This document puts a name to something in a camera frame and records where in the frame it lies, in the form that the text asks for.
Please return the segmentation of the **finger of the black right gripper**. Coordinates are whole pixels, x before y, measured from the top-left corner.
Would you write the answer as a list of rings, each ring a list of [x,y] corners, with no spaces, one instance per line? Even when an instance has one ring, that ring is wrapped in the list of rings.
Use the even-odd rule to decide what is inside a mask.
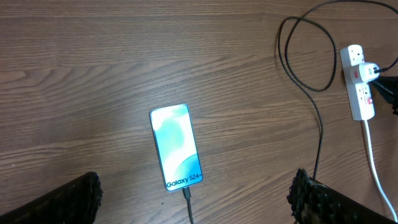
[[[398,107],[398,79],[397,77],[379,77],[371,82],[387,103],[392,105],[393,113],[397,115]]]

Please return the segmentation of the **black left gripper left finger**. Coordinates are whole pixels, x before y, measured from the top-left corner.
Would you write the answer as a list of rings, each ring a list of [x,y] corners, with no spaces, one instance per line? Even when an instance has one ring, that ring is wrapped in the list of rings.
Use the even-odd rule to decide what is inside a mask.
[[[1,223],[87,223],[95,222],[103,191],[95,172],[84,175],[61,187],[1,215]]]

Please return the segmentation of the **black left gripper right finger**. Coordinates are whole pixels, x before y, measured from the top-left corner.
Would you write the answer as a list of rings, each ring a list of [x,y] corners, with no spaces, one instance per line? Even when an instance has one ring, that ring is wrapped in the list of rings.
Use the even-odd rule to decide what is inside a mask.
[[[299,224],[395,224],[311,178],[304,169],[293,178],[287,201]]]

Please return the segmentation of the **Samsung Galaxy smartphone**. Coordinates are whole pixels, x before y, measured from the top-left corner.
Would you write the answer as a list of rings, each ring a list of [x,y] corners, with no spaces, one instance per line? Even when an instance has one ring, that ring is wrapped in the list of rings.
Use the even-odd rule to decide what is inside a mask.
[[[188,105],[157,108],[149,116],[166,190],[201,182],[203,172]]]

